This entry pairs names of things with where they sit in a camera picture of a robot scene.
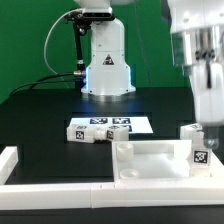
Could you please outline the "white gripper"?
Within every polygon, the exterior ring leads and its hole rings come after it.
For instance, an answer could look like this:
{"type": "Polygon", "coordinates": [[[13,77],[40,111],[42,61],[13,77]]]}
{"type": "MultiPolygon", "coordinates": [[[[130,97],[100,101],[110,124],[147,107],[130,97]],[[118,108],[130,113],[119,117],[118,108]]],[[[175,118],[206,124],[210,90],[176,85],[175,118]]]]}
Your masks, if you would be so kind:
{"type": "MultiPolygon", "coordinates": [[[[189,76],[194,97],[196,122],[202,126],[224,125],[224,71],[220,63],[210,64],[211,87],[205,63],[192,67],[189,76]]],[[[219,128],[204,127],[204,145],[208,149],[219,147],[219,128]]]]}

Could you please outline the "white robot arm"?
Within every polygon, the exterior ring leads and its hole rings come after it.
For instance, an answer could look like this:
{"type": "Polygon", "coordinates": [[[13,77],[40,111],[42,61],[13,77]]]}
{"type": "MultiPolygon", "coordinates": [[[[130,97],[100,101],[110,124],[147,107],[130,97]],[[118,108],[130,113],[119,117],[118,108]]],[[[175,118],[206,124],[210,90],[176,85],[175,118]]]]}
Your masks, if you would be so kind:
{"type": "Polygon", "coordinates": [[[224,0],[160,1],[173,65],[189,77],[205,147],[216,149],[224,126],[224,0]]]}

